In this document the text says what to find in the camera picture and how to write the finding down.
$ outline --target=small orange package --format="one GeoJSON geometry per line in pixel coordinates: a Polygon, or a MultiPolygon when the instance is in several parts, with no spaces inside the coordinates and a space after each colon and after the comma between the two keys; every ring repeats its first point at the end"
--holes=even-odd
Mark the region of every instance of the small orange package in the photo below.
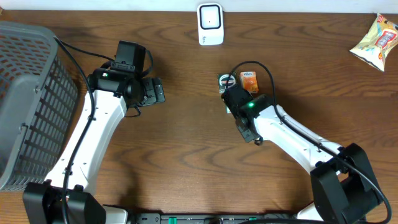
{"type": "Polygon", "coordinates": [[[240,80],[242,87],[250,93],[258,93],[259,86],[257,84],[256,72],[241,72],[240,80]]]}

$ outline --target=white wall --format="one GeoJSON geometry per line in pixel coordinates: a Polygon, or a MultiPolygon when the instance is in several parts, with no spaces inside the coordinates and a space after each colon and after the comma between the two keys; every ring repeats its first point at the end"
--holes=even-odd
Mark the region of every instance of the white wall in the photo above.
{"type": "MultiPolygon", "coordinates": [[[[199,0],[0,0],[3,9],[196,11],[199,0]]],[[[398,0],[217,0],[226,12],[398,13],[398,0]]]]}

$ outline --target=yellow snack bag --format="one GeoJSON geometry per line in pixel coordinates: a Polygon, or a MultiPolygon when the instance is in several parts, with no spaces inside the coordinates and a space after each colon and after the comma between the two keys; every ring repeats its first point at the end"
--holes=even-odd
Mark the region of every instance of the yellow snack bag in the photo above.
{"type": "Polygon", "coordinates": [[[378,13],[369,32],[350,52],[384,72],[386,57],[398,43],[397,35],[398,25],[378,13]]]}
{"type": "Polygon", "coordinates": [[[241,72],[240,79],[242,87],[249,93],[258,93],[259,86],[257,84],[256,72],[241,72]]]}

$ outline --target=camera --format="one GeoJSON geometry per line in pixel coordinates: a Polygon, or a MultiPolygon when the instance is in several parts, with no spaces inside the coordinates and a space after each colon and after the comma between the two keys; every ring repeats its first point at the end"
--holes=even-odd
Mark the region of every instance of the camera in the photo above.
{"type": "Polygon", "coordinates": [[[165,96],[160,78],[145,78],[151,72],[153,59],[143,46],[128,41],[119,41],[115,60],[104,63],[88,76],[90,88],[113,92],[123,97],[127,108],[163,103],[165,96]],[[146,53],[150,67],[143,71],[146,53]]]}

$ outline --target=chip bag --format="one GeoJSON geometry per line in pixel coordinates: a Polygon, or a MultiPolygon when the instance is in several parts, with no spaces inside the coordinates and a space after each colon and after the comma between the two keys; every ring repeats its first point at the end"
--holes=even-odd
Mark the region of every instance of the chip bag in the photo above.
{"type": "Polygon", "coordinates": [[[386,57],[398,43],[397,35],[398,25],[378,13],[369,32],[350,52],[384,72],[386,57]]]}

